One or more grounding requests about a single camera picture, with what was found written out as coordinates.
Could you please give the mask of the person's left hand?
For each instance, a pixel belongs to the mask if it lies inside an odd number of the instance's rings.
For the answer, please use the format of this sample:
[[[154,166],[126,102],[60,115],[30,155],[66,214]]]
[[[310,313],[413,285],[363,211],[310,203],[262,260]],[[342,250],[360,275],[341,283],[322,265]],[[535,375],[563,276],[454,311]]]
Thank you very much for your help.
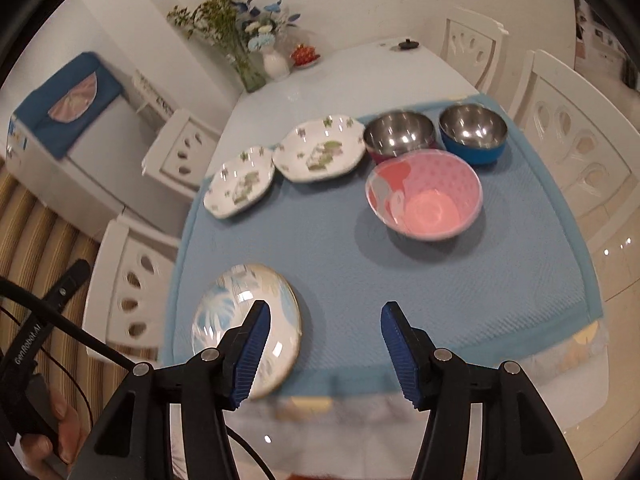
[[[50,404],[58,423],[58,446],[54,446],[46,436],[28,434],[21,437],[21,449],[25,467],[33,476],[38,479],[65,479],[73,469],[88,434],[81,426],[76,410],[56,389],[50,390]],[[65,474],[59,474],[47,463],[54,451],[58,451],[58,457],[66,466]]]

